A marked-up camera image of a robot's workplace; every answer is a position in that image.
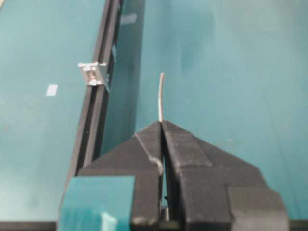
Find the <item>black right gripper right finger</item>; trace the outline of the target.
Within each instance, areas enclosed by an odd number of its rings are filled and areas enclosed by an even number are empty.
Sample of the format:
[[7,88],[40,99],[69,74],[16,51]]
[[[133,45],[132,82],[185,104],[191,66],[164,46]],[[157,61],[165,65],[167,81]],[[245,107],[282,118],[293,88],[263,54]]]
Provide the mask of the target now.
[[286,231],[281,196],[260,170],[169,122],[167,183],[172,217],[185,231]]

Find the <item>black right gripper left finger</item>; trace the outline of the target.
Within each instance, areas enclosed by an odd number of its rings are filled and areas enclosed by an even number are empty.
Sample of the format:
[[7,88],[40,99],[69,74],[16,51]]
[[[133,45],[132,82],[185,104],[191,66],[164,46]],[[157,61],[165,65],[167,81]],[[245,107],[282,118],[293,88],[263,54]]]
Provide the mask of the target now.
[[156,121],[83,167],[79,177],[133,176],[128,220],[133,231],[157,231],[163,185],[161,123]]

